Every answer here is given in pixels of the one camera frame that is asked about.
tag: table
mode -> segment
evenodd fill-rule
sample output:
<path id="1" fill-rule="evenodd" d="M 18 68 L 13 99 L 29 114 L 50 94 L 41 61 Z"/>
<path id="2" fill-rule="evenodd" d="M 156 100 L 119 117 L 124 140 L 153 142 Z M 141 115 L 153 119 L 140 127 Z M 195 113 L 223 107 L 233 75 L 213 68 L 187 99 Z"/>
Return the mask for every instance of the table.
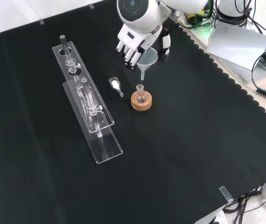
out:
<path id="1" fill-rule="evenodd" d="M 266 182 L 266 114 L 246 92 L 175 25 L 169 58 L 145 77 L 153 106 L 135 111 L 140 76 L 114 53 L 115 1 L 94 6 L 0 34 L 0 223 L 194 223 L 226 204 L 220 187 L 236 198 Z M 124 150 L 100 165 L 63 90 L 51 49 L 61 34 Z"/>

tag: scalloped edge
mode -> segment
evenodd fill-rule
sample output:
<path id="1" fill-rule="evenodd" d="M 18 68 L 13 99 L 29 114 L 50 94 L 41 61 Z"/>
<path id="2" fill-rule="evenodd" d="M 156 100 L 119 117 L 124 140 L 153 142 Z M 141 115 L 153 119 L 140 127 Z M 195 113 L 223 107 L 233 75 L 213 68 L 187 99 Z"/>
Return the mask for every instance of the scalloped edge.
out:
<path id="1" fill-rule="evenodd" d="M 195 40 L 193 40 L 192 37 L 191 37 L 191 36 L 190 36 L 190 35 L 189 35 L 189 34 L 188 34 L 188 33 L 187 33 L 182 27 L 179 26 L 179 24 L 176 23 L 176 24 L 174 24 L 174 27 L 175 27 L 175 26 L 177 26 L 177 28 L 178 28 L 180 31 L 182 31 L 183 34 L 184 34 L 185 36 L 187 36 L 187 39 L 188 39 L 191 43 L 193 43 L 193 45 L 194 45 L 194 47 L 196 48 L 196 50 L 200 51 L 201 54 L 204 54 L 205 57 L 208 57 L 209 60 L 213 63 L 213 66 L 216 67 L 216 69 L 221 70 L 221 73 L 222 73 L 223 75 L 225 75 L 225 78 L 229 79 L 229 82 L 232 82 L 232 84 L 233 84 L 237 89 L 241 89 L 241 91 L 243 92 L 243 95 L 244 95 L 245 97 L 247 97 L 248 99 L 250 99 L 250 100 L 254 103 L 254 106 L 256 106 L 257 109 L 258 109 L 259 111 L 263 112 L 263 114 L 266 115 L 266 110 L 265 110 L 265 108 L 262 107 L 262 106 L 260 106 L 260 105 L 259 105 L 259 102 L 258 102 L 257 100 L 254 100 L 254 99 L 253 99 L 253 96 L 252 96 L 251 94 L 249 94 L 247 90 L 243 89 L 243 87 L 242 87 L 240 84 L 237 84 L 236 81 L 235 81 L 233 78 L 231 78 L 231 77 L 229 76 L 229 74 L 224 73 L 223 70 L 222 70 L 221 68 L 219 68 L 219 66 L 218 66 L 218 64 L 215 62 L 215 60 L 214 60 L 212 57 L 210 57 L 210 55 L 209 55 L 208 53 L 206 53 L 206 51 L 205 51 L 204 49 L 200 48 L 200 46 L 199 46 L 198 44 L 195 43 Z"/>

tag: white powder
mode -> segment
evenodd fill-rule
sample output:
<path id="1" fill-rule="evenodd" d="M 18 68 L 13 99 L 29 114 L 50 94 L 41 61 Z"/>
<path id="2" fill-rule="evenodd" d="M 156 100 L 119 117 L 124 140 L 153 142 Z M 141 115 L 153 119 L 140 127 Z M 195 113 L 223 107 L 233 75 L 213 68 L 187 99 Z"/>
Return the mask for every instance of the white powder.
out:
<path id="1" fill-rule="evenodd" d="M 114 89 L 119 90 L 119 83 L 118 83 L 118 81 L 113 80 L 111 82 L 111 84 L 112 84 L 112 86 L 113 86 Z"/>

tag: white paper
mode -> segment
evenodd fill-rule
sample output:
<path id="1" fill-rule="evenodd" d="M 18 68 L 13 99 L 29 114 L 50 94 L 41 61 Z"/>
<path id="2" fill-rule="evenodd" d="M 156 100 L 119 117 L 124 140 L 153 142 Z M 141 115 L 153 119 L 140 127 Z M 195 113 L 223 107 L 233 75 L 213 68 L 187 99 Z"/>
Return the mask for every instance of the white paper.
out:
<path id="1" fill-rule="evenodd" d="M 0 32 L 98 1 L 101 0 L 0 0 Z"/>
<path id="2" fill-rule="evenodd" d="M 266 49 L 266 35 L 219 22 L 207 52 L 249 70 Z"/>

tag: clear acrylic holder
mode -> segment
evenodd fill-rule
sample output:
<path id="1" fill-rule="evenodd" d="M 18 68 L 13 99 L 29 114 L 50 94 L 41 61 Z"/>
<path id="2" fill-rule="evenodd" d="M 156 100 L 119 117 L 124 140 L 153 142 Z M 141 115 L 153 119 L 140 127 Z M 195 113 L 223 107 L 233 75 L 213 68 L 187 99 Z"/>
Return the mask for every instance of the clear acrylic holder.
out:
<path id="1" fill-rule="evenodd" d="M 88 73 L 73 42 L 68 42 L 73 60 L 66 61 L 63 46 L 53 47 L 53 52 L 67 82 L 63 87 L 68 95 L 86 141 L 96 163 L 102 163 L 123 154 L 112 129 L 114 124 L 103 99 Z"/>

